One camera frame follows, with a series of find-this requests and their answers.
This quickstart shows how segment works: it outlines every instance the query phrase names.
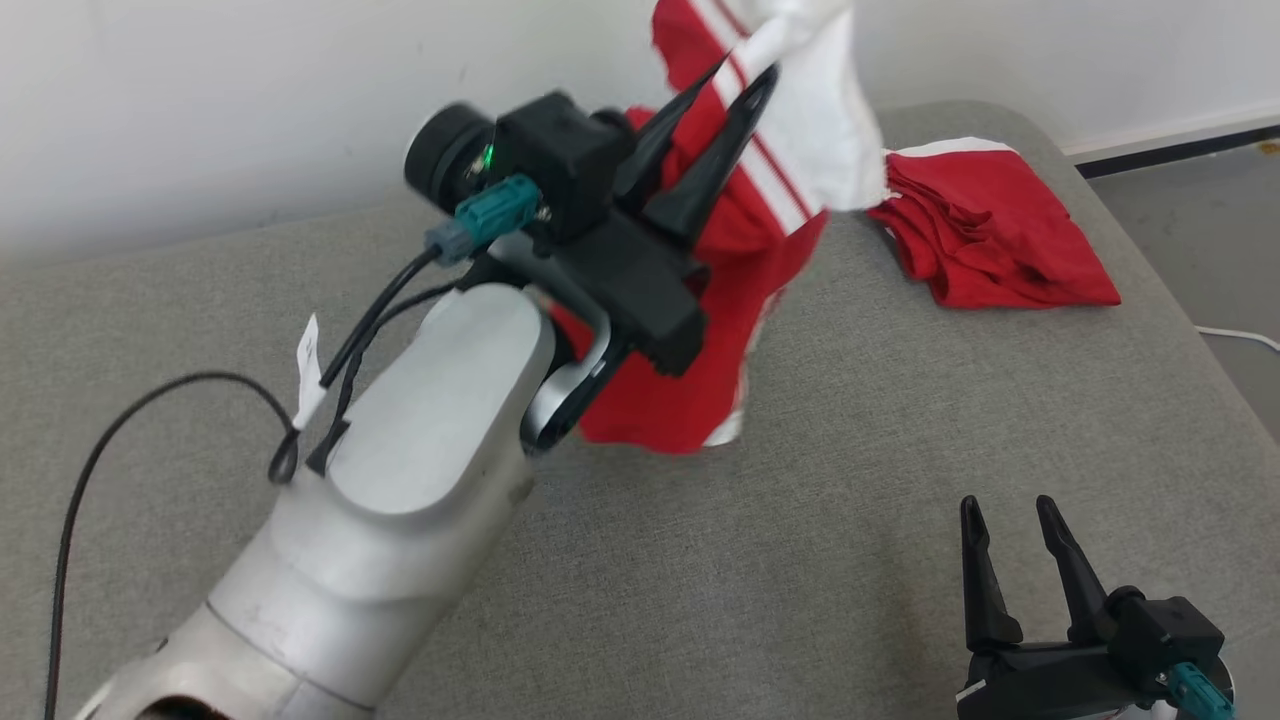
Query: teal connector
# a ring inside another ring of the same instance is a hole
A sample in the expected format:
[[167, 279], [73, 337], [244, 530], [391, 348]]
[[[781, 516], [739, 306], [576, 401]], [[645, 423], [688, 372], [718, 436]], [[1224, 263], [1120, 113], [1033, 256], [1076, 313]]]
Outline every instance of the teal connector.
[[453, 219], [426, 231], [426, 246], [439, 247], [440, 265], [453, 265], [499, 237], [534, 220], [541, 193], [534, 181], [511, 176], [458, 204]]
[[1190, 662], [1169, 671], [1169, 691], [1179, 707], [1197, 720], [1233, 720], [1235, 706]]
[[518, 231], [538, 214], [538, 186], [525, 176], [511, 176], [458, 204], [453, 217], [467, 228], [476, 247]]

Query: white tag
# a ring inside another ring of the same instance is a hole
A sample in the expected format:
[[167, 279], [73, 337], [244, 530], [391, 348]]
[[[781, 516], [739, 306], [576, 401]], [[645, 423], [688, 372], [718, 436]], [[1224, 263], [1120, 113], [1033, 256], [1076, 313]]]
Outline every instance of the white tag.
[[307, 427], [324, 402], [325, 389], [320, 387], [320, 323], [315, 313], [307, 320], [307, 329], [298, 341], [298, 414], [293, 416], [293, 427], [298, 430]]

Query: red cloth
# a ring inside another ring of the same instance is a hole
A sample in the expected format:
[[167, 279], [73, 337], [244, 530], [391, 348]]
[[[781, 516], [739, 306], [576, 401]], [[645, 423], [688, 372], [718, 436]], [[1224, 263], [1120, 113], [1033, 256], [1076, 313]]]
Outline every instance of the red cloth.
[[[681, 127], [685, 132], [676, 133], [663, 165], [663, 188], [680, 179], [714, 138], [716, 123], [723, 123], [723, 109], [717, 118], [718, 105], [701, 106], [703, 111], [694, 114], [696, 108], [691, 109], [684, 120], [696, 127]], [[636, 126], [652, 115], [644, 109], [627, 113]], [[694, 249], [710, 269], [701, 296], [708, 318], [703, 352], [680, 378], [659, 375], [648, 360], [632, 355], [582, 416], [582, 436], [590, 442], [639, 445], [658, 452], [700, 450], [733, 410], [748, 345], [769, 299], [809, 261], [826, 224], [827, 214], [822, 213], [783, 236], [755, 187], [741, 168], [736, 169]], [[561, 307], [554, 316], [581, 356], [591, 342], [590, 329]]]
[[868, 214], [892, 231], [906, 274], [928, 281], [938, 305], [1120, 304], [1084, 233], [1018, 152], [929, 147], [888, 155], [893, 195]]

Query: camera lens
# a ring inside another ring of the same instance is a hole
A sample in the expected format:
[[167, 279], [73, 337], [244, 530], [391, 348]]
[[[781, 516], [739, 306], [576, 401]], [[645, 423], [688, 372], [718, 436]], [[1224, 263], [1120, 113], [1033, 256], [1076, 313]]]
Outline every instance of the camera lens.
[[404, 181], [448, 214], [484, 187], [485, 149], [493, 120], [458, 102], [431, 117], [413, 137], [404, 156]]

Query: white cable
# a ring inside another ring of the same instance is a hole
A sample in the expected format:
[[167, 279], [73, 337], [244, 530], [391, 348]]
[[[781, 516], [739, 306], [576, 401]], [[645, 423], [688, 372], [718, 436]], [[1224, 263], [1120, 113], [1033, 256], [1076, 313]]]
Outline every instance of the white cable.
[[1216, 334], [1220, 337], [1238, 337], [1243, 340], [1252, 340], [1254, 342], [1261, 342], [1262, 345], [1268, 345], [1271, 346], [1271, 350], [1280, 352], [1280, 342], [1276, 342], [1270, 337], [1258, 333], [1247, 333], [1242, 331], [1224, 331], [1221, 328], [1202, 328], [1199, 325], [1196, 325], [1196, 329], [1199, 331], [1201, 334]]

